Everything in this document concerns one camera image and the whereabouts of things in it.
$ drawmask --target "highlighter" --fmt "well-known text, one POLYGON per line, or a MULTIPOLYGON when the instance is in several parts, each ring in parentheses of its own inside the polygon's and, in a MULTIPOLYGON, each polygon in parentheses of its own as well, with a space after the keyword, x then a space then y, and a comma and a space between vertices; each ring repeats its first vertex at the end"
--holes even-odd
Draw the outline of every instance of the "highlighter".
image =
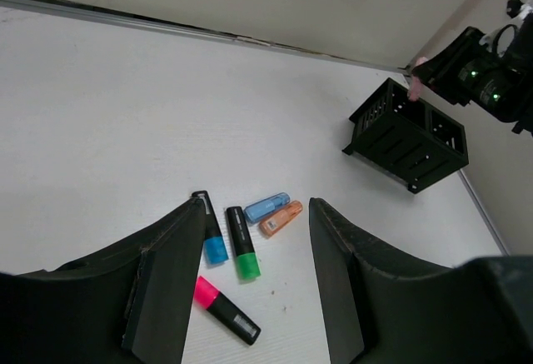
POLYGON ((261 200, 260 202, 253 203, 244 209, 244 212, 247 216, 247 220, 251 224, 259 222, 265 217, 268 217, 275 210, 285 206, 288 202, 291 201, 291 198, 286 193, 278 193, 277 195, 270 196, 267 199, 261 200))
POLYGON ((268 218, 265 218, 259 223, 259 229, 271 237, 280 229, 282 229, 286 224, 291 222, 298 214, 303 210, 303 206, 297 200, 290 202, 268 218))
POLYGON ((248 345, 259 337, 261 328, 204 277, 197 279, 194 300, 248 345))
POLYGON ((259 277, 261 271, 242 208, 239 206, 229 207, 226 210, 226 215, 239 275, 242 279, 259 277))
POLYGON ((204 237, 203 246, 205 247, 207 260, 211 264, 219 264, 226 261, 229 257, 227 256, 224 239, 222 239, 222 233, 207 191, 194 192, 192 196, 201 198, 206 207, 206 236, 204 237))

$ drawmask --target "metal strip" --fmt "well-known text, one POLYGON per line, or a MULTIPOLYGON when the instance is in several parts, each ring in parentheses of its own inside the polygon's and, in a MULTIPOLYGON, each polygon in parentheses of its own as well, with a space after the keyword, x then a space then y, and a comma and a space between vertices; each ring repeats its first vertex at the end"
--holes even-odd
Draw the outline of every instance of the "metal strip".
POLYGON ((341 62, 352 66, 372 68, 380 71, 395 72, 401 75, 406 75, 406 71, 396 67, 378 66, 367 62, 358 62, 343 57, 334 57, 324 53, 311 52, 298 47, 289 47, 279 45, 274 42, 265 42, 256 40, 250 37, 243 37, 238 35, 232 35, 226 32, 216 32, 210 30, 203 30, 201 28, 194 29, 194 27, 180 26, 179 24, 168 24, 165 22, 158 22, 156 19, 153 21, 142 20, 140 18, 127 17, 128 13, 112 14, 102 9, 100 12, 92 11, 86 8, 72 7, 74 3, 61 1, 47 0, 42 2, 40 0, 0 0, 0 7, 14 8, 17 10, 24 10, 27 12, 38 12, 41 14, 48 14, 59 17, 73 18, 77 20, 99 22, 101 24, 114 25, 119 27, 128 27, 134 29, 141 29, 143 31, 166 33, 171 35, 178 35, 180 37, 192 37, 195 39, 216 41, 223 43, 235 44, 240 43, 246 47, 254 47, 256 49, 281 52, 285 54, 291 54, 299 57, 312 57, 320 60, 326 60, 328 62, 341 62))
POLYGON ((468 194, 470 195, 472 201, 476 205, 477 211, 480 213, 481 218, 483 218, 483 221, 485 222, 485 225, 487 228, 489 228, 489 232, 491 233, 492 237, 494 238, 494 242, 496 242, 496 245, 498 245, 498 248, 501 251, 501 254, 504 256, 509 256, 511 253, 505 243, 503 242, 500 233, 498 232, 498 229, 496 228, 496 225, 491 220, 491 217, 489 216, 487 210, 483 206, 483 203, 481 203, 480 198, 477 196, 476 191, 474 190, 474 187, 468 180, 468 177, 464 173, 463 170, 459 170, 459 178, 463 181, 463 185, 465 185, 466 190, 468 191, 468 194))

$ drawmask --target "green highlighter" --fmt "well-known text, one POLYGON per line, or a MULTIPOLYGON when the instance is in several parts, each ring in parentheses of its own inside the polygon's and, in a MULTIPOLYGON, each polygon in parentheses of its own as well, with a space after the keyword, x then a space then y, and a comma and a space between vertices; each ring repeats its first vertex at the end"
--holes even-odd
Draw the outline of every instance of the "green highlighter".
POLYGON ((242 279, 257 278, 261 275, 256 251, 253 248, 252 238, 248 231, 247 220, 239 206, 229 207, 226 210, 227 224, 232 236, 233 251, 237 260, 237 269, 242 279))

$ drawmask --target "black storage crate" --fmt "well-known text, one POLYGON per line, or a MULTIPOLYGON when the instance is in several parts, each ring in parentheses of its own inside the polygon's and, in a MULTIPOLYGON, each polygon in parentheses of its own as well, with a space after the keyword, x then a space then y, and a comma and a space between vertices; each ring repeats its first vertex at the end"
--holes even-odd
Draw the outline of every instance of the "black storage crate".
POLYGON ((418 193, 468 164, 465 128, 387 79, 354 112, 346 154, 358 152, 418 193))

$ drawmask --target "white tabletop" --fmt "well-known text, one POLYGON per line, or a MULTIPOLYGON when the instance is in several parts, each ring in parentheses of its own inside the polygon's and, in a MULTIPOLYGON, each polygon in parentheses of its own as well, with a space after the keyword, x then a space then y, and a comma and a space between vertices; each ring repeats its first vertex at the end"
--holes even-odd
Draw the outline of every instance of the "white tabletop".
MULTIPOLYGON (((0 9, 0 271, 52 270, 207 189, 223 211, 323 197, 418 257, 499 250, 458 176, 417 196, 341 149, 347 118, 400 76, 247 47, 0 9)), ((327 363, 307 209, 267 240, 262 276, 200 274, 261 328, 247 347, 192 308, 184 363, 327 363)))

